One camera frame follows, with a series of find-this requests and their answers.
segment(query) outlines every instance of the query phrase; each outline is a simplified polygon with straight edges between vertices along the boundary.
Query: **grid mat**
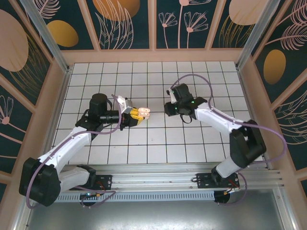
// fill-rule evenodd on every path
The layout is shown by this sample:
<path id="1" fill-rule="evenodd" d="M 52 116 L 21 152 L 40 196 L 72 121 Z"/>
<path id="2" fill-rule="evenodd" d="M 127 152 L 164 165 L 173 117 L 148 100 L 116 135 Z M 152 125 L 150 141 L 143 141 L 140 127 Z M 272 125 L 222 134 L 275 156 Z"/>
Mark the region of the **grid mat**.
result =
<path id="1" fill-rule="evenodd" d="M 224 113 L 249 120 L 247 104 L 234 62 L 121 62 L 76 63 L 53 146 L 60 143 L 74 128 L 88 108 L 95 93 L 131 98 L 134 107 L 151 109 L 149 120 L 111 135 L 98 135 L 83 147 L 69 164 L 126 163 L 193 163 L 221 162 L 229 156 L 229 137 L 193 120 L 185 124 L 179 116 L 164 114 L 164 104 L 170 101 L 166 90 L 181 76 L 196 73 L 210 81 L 213 105 Z M 209 86 L 197 77 L 186 77 L 193 96 L 206 99 Z"/>

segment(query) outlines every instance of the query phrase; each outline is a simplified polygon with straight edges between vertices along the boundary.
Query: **leaf illustration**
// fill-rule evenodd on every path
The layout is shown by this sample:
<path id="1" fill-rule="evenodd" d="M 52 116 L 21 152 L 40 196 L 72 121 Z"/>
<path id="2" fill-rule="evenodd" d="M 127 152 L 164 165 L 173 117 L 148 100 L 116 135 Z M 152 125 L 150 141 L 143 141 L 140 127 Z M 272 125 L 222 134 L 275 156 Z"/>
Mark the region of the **leaf illustration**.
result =
<path id="1" fill-rule="evenodd" d="M 42 18 L 51 19 L 59 10 L 59 0 L 34 0 Z"/>
<path id="2" fill-rule="evenodd" d="M 107 23 L 105 22 L 105 18 L 101 18 L 97 13 L 95 13 L 100 24 L 100 36 L 99 36 L 99 44 L 103 49 L 109 49 L 110 47 L 110 34 L 107 29 Z"/>
<path id="3" fill-rule="evenodd" d="M 307 142 L 307 92 L 290 103 L 280 105 L 276 117 L 288 144 Z"/>
<path id="4" fill-rule="evenodd" d="M 296 0 L 292 8 L 291 20 L 296 25 L 307 23 L 307 0 Z"/>
<path id="5" fill-rule="evenodd" d="M 129 48 L 132 46 L 133 42 L 133 26 L 132 20 L 129 12 L 125 9 L 123 11 L 122 7 L 120 9 L 120 18 L 123 18 L 120 21 L 120 32 L 118 34 L 118 44 L 114 47 L 114 49 L 123 49 L 126 45 L 129 45 Z"/>
<path id="6" fill-rule="evenodd" d="M 299 50 L 307 42 L 307 24 L 289 26 L 279 40 L 283 49 Z"/>
<path id="7" fill-rule="evenodd" d="M 97 1 L 104 16 L 96 16 L 100 23 L 99 43 L 103 49 L 123 49 L 133 42 L 133 25 L 129 12 L 123 9 L 117 1 L 117 7 L 111 0 L 106 0 L 106 5 L 101 0 Z"/>
<path id="8" fill-rule="evenodd" d="M 292 115 L 293 112 L 299 109 L 301 106 L 307 103 L 307 92 L 304 92 L 302 96 L 296 100 L 282 104 L 278 107 L 278 112 L 276 113 L 277 119 L 286 118 L 286 116 Z"/>

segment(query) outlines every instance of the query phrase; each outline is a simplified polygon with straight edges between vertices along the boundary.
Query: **line art flower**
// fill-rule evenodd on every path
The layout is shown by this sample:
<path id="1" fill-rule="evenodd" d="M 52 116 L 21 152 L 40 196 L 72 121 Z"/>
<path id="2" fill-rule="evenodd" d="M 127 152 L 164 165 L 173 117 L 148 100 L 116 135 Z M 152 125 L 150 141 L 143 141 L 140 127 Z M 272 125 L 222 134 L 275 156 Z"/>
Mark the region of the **line art flower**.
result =
<path id="1" fill-rule="evenodd" d="M 163 26 L 164 40 L 165 40 L 166 48 L 168 49 L 165 28 L 177 25 L 178 21 L 176 20 L 174 13 L 166 13 L 165 15 L 164 15 L 164 13 L 159 13 L 159 19 L 160 19 L 160 22 Z"/>
<path id="2" fill-rule="evenodd" d="M 191 12 L 184 14 L 184 22 L 186 24 L 188 32 L 187 48 L 189 48 L 189 35 L 193 32 L 203 31 L 208 29 L 208 24 L 206 23 L 206 12 L 205 13 L 194 13 L 191 17 Z"/>
<path id="3" fill-rule="evenodd" d="M 24 130 L 14 126 L 13 124 L 10 123 L 10 116 L 12 114 L 13 110 L 13 105 L 14 105 L 14 100 L 11 97 L 8 97 L 7 100 L 5 101 L 5 98 L 3 95 L 0 96 L 0 124 L 2 125 L 10 125 L 13 128 L 16 128 L 17 130 L 24 132 Z M 8 135 L 5 135 L 3 133 L 0 133 L 0 136 L 9 139 L 11 141 L 17 142 L 19 144 L 22 144 L 22 141 L 19 141 L 15 138 L 12 138 Z"/>
<path id="4" fill-rule="evenodd" d="M 179 0 L 181 8 L 180 8 L 179 26 L 178 26 L 178 49 L 180 49 L 180 26 L 181 26 L 181 16 L 182 16 L 183 7 L 189 5 L 201 5 L 209 2 L 211 2 L 211 0 Z"/>

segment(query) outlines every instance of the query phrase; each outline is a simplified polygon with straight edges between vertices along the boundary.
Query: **black bracket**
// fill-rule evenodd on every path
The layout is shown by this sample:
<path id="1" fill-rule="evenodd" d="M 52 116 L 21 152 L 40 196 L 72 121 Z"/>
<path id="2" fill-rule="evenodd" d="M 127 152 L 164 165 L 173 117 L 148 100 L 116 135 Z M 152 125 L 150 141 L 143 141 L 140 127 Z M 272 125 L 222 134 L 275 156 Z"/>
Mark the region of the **black bracket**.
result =
<path id="1" fill-rule="evenodd" d="M 80 185 L 80 187 L 85 188 L 85 189 L 91 189 L 91 190 L 101 190 L 101 193 L 104 192 L 104 188 L 106 190 L 111 190 L 112 187 L 112 175 L 96 175 L 96 179 L 95 182 L 93 184 L 93 186 L 84 186 L 84 185 Z M 72 188 L 70 189 L 72 191 L 76 191 L 79 190 L 78 188 Z"/>
<path id="2" fill-rule="evenodd" d="M 236 173 L 231 174 L 229 177 L 223 179 L 220 185 L 212 179 L 212 173 L 198 173 L 196 177 L 192 179 L 193 182 L 197 183 L 198 188 L 231 188 L 240 187 L 238 175 Z"/>
<path id="3" fill-rule="evenodd" d="M 96 176 L 96 183 L 94 184 L 93 188 L 91 188 L 92 190 L 101 190 L 101 193 L 104 193 L 104 188 L 101 186 L 103 185 L 103 187 L 106 190 L 111 190 L 112 187 L 112 175 L 97 175 Z M 91 194 L 91 193 L 86 193 L 86 194 L 80 194 L 79 200 L 82 200 L 84 197 L 85 200 L 91 197 L 96 197 L 96 199 L 98 199 L 98 197 L 96 196 L 96 194 Z M 95 202 L 86 202 L 84 203 L 85 206 L 92 206 Z"/>

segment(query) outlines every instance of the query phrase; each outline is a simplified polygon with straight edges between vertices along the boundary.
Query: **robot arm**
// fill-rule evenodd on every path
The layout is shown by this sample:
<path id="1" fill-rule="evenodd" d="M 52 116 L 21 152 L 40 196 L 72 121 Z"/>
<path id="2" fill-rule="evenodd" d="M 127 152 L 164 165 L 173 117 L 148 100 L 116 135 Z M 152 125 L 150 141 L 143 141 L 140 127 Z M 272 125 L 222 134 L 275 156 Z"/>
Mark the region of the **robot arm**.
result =
<path id="1" fill-rule="evenodd" d="M 50 206 L 61 192 L 72 189 L 78 185 L 85 188 L 92 188 L 96 183 L 96 174 L 93 168 L 87 165 L 77 165 L 73 170 L 67 172 L 61 171 L 69 160 L 81 148 L 89 144 L 97 134 L 83 133 L 76 137 L 72 136 L 83 131 L 100 132 L 106 127 L 106 124 L 117 124 L 118 122 L 120 122 L 119 129 L 123 130 L 125 127 L 137 126 L 150 116 L 149 109 L 134 108 L 132 102 L 127 98 L 119 96 L 117 101 L 119 102 L 122 112 L 121 121 L 119 121 L 119 111 L 107 110 L 107 104 L 109 103 L 111 107 L 112 104 L 107 99 L 106 95 L 101 93 L 93 95 L 90 100 L 89 109 L 85 111 L 81 119 L 77 121 L 76 127 L 62 142 L 38 159 L 29 158 L 25 161 L 19 193 L 24 196 L 26 195 L 34 172 L 47 158 L 49 158 L 49 160 L 42 166 L 42 169 L 39 171 L 31 187 L 30 198 L 32 200 L 42 205 Z M 71 140 L 62 145 L 62 143 L 69 138 Z M 51 154 L 60 145 L 61 148 L 51 157 Z"/>
<path id="2" fill-rule="evenodd" d="M 193 98 L 186 84 L 169 89 L 167 94 L 171 97 L 171 102 L 165 104 L 165 113 L 168 116 L 188 115 L 191 119 L 205 122 L 219 132 L 229 135 L 230 156 L 212 169 L 212 178 L 217 184 L 238 170 L 246 168 L 265 153 L 266 147 L 259 129 L 238 125 L 235 121 L 246 122 L 230 117 L 216 108 L 214 110 L 222 116 L 214 113 L 205 99 Z M 247 123 L 257 124 L 253 120 Z"/>

